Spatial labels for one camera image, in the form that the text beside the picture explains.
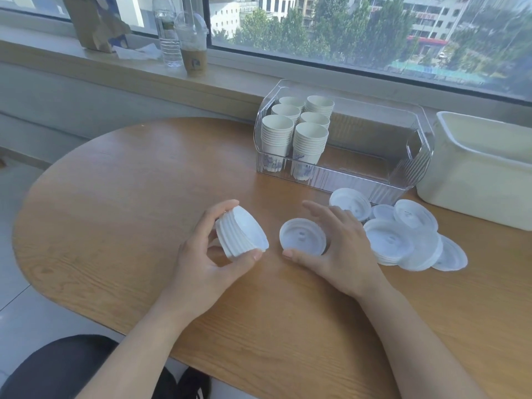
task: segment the wood grain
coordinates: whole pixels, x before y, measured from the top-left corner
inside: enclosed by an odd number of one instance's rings
[[[282,259],[283,222],[307,216],[303,199],[328,197],[256,173],[249,125],[166,120],[103,135],[50,167],[24,202],[13,245],[37,291],[127,333],[168,280],[202,211],[237,198],[270,249],[186,329],[172,356],[263,399],[399,398],[360,307]],[[426,206],[469,266],[383,271],[489,395],[529,398],[531,233]]]

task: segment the right hand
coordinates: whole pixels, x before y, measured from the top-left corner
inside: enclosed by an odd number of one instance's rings
[[[356,299],[371,294],[386,281],[362,224],[349,210],[325,207],[313,201],[304,201],[303,207],[318,217],[318,222],[330,238],[329,249],[321,256],[285,249],[285,257],[309,268]]]

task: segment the coffee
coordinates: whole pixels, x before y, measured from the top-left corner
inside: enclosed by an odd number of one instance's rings
[[[207,71],[207,50],[181,49],[185,69],[189,75],[203,75]]]

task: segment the gray wall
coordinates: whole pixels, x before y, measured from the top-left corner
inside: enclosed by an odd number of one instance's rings
[[[52,163],[101,134],[165,117],[218,113],[0,63],[0,147]]]

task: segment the floor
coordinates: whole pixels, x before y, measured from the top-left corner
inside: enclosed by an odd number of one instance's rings
[[[101,334],[117,341],[113,330],[60,307],[36,292],[21,274],[11,248],[11,229],[24,195],[42,171],[5,160],[0,168],[0,386],[32,352],[61,337]],[[168,369],[178,379],[184,364],[169,359]],[[223,382],[213,380],[211,399],[254,399]]]

